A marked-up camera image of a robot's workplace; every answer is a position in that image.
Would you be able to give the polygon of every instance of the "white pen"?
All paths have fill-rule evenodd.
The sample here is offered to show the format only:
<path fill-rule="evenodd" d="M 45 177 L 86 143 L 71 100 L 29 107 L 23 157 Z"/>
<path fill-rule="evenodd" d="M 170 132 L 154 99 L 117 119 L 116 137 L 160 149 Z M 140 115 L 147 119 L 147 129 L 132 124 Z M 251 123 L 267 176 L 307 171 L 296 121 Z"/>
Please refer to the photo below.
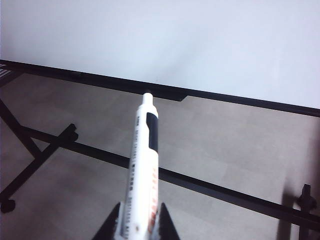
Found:
<path fill-rule="evenodd" d="M 158 208 L 158 118 L 152 94 L 145 93 L 136 111 L 128 186 L 115 239 L 149 240 L 153 231 Z"/>

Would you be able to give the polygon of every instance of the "frame leg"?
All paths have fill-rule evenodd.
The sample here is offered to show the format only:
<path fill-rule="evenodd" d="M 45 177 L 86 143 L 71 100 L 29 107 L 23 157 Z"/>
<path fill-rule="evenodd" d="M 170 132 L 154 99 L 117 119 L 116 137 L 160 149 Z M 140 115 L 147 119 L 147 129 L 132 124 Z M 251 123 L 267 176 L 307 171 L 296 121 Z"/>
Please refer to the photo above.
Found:
<path fill-rule="evenodd" d="M 9 199 L 39 168 L 40 166 L 65 142 L 74 142 L 78 138 L 75 133 L 76 126 L 70 124 L 40 155 L 36 157 L 1 193 L 0 204 L 3 213 L 15 209 L 15 201 Z"/>
<path fill-rule="evenodd" d="M 311 186 L 305 184 L 302 188 L 302 194 L 299 197 L 297 203 L 299 204 L 301 211 L 309 213 L 312 209 L 317 207 L 316 200 L 311 196 Z M 299 228 L 299 240 L 308 240 L 309 229 L 303 226 Z"/>
<path fill-rule="evenodd" d="M 15 118 L 15 116 L 10 112 L 4 102 L 0 99 L 0 116 L 3 121 L 8 125 L 12 132 L 17 136 L 25 148 L 32 154 L 34 158 L 37 158 L 41 151 L 35 142 L 24 133 L 22 126 Z"/>

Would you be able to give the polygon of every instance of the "white wall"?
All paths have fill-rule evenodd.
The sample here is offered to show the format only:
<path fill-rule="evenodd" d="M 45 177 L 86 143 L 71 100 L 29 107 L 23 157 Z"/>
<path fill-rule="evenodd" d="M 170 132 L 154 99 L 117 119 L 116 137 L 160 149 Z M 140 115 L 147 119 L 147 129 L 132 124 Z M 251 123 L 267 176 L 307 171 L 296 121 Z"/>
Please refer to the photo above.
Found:
<path fill-rule="evenodd" d="M 320 109 L 320 1 L 2 0 L 1 58 Z"/>

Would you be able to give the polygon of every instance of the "black metal bar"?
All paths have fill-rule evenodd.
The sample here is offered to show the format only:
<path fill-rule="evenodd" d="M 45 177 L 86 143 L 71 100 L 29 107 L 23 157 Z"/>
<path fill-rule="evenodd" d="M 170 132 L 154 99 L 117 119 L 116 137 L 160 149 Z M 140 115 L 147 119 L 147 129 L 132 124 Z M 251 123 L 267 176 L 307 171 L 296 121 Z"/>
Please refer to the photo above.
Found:
<path fill-rule="evenodd" d="M 3 87 L 4 85 L 10 83 L 11 81 L 13 81 L 17 77 L 19 77 L 21 74 L 22 74 L 22 72 L 12 71 L 3 77 L 0 77 L 0 88 Z"/>
<path fill-rule="evenodd" d="M 51 143 L 56 139 L 56 136 L 38 130 L 28 127 L 23 127 L 23 129 L 30 137 L 47 143 Z M 62 144 L 61 147 L 123 168 L 128 168 L 129 166 L 128 157 L 103 151 L 78 142 L 66 142 Z M 159 168 L 159 179 L 270 217 L 285 220 L 292 224 L 320 232 L 320 217 L 316 215 L 250 196 L 161 167 Z"/>
<path fill-rule="evenodd" d="M 1 99 L 0 116 L 32 156 L 37 158 L 41 154 L 40 149 L 34 141 L 22 131 L 22 126 Z"/>
<path fill-rule="evenodd" d="M 298 199 L 298 204 L 301 208 L 301 212 L 310 213 L 312 209 L 317 206 L 316 200 L 311 196 L 311 186 L 305 184 L 302 188 L 301 196 Z M 308 240 L 309 228 L 300 226 L 299 228 L 299 240 Z"/>
<path fill-rule="evenodd" d="M 23 73 L 34 74 L 49 78 L 61 79 L 74 83 L 81 83 L 107 89 L 115 89 L 119 91 L 136 94 L 144 94 L 145 92 L 150 91 L 157 98 L 182 101 L 186 96 L 193 96 L 203 99 L 212 99 L 223 102 L 254 106 L 258 108 L 273 109 L 283 112 L 320 117 L 320 109 L 312 107 L 298 106 L 248 97 L 233 96 L 214 92 L 193 90 L 182 87 L 141 82 L 130 79 L 103 76 L 85 72 L 77 72 L 72 70 L 65 70 L 54 67 L 40 66 L 7 60 L 0 60 L 0 63 L 6 65 L 2 67 L 3 69 L 20 71 Z"/>
<path fill-rule="evenodd" d="M 66 141 L 75 141 L 76 126 L 70 124 L 58 137 L 46 147 L 43 152 L 33 160 L 1 193 L 0 203 L 7 201 L 36 171 L 40 166 Z"/>
<path fill-rule="evenodd" d="M 2 69 L 20 71 L 27 74 L 61 79 L 73 83 L 114 89 L 134 94 L 144 94 L 146 92 L 151 92 L 154 97 L 169 99 L 173 101 L 181 102 L 187 96 L 187 94 L 184 92 L 175 91 L 174 89 L 172 89 L 172 87 L 161 84 L 126 80 L 118 77 L 103 76 L 54 67 L 11 62 L 6 60 L 0 60 L 0 63 L 6 64 L 6 66 L 1 67 Z"/>

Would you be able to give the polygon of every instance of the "gray floor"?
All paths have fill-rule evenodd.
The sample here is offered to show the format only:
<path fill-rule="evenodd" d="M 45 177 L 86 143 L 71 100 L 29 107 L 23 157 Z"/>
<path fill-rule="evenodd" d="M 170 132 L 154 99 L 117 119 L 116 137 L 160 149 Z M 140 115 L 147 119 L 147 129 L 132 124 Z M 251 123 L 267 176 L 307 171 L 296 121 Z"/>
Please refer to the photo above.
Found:
<path fill-rule="evenodd" d="M 130 155 L 141 95 L 23 74 L 1 98 L 24 126 L 58 135 L 74 123 L 78 142 Z M 311 184 L 320 201 L 319 118 L 195 97 L 154 105 L 161 167 L 288 206 Z M 1 187 L 31 161 L 1 122 Z M 90 240 L 124 199 L 126 181 L 126 169 L 59 149 L 14 194 L 1 239 Z M 182 240 L 298 239 L 295 225 L 167 182 L 159 197 Z"/>

